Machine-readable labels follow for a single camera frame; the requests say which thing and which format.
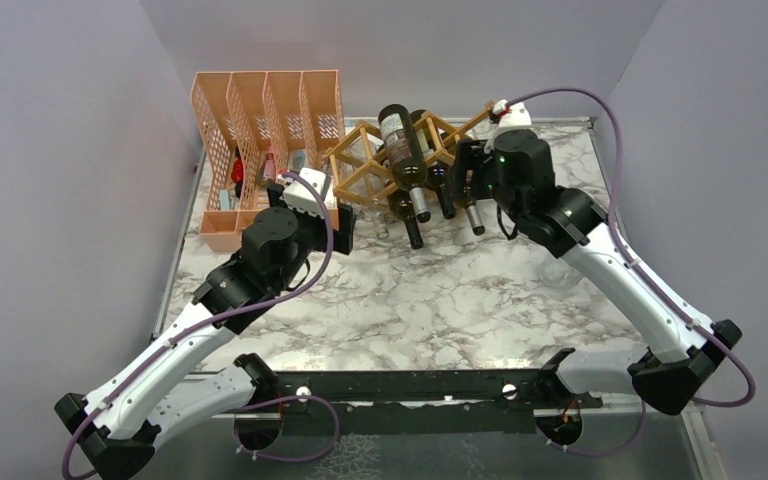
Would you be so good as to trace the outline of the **white wine bottle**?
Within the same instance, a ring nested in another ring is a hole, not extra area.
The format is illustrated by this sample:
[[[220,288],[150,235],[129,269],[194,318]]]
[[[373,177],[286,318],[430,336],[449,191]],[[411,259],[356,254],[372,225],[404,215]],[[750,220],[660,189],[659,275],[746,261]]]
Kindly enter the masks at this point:
[[[431,219],[424,193],[428,169],[410,112],[402,104],[389,104],[379,112],[378,122],[394,182],[409,194],[417,221],[426,223]]]

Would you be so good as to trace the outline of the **clear glass jar silver lid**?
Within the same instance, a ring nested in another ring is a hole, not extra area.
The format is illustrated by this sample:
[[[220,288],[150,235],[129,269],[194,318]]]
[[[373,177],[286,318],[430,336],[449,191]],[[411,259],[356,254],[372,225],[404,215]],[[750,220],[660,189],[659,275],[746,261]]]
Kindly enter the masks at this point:
[[[548,288],[563,291],[575,287],[584,275],[562,259],[544,259],[537,266],[539,280]]]

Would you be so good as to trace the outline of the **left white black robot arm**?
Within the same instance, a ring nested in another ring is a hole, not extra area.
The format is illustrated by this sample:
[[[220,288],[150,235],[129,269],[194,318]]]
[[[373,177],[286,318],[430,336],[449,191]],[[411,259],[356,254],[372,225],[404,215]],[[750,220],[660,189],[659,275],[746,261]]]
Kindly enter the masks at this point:
[[[259,212],[242,234],[241,249],[208,274],[160,337],[95,390],[57,401],[54,410],[71,434],[62,476],[74,478],[70,460],[80,448],[92,466],[86,478],[129,479],[191,427],[232,409],[277,403],[278,377],[256,354],[205,380],[185,378],[273,306],[311,288],[325,265],[304,284],[292,281],[312,252],[349,254],[355,224],[345,204],[335,224],[285,201]]]

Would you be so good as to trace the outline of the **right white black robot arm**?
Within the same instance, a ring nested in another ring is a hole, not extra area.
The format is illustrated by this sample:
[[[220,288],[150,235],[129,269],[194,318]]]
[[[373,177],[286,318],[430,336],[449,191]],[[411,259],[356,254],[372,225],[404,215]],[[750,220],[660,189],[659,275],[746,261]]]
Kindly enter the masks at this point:
[[[642,336],[643,349],[555,355],[537,380],[539,398],[560,407],[587,392],[635,394],[657,411],[677,415],[694,400],[742,332],[714,322],[643,262],[622,255],[605,210],[587,193],[555,182],[549,144],[530,129],[494,141],[462,139],[450,171],[453,195],[492,199],[518,233],[546,248],[591,281]]]

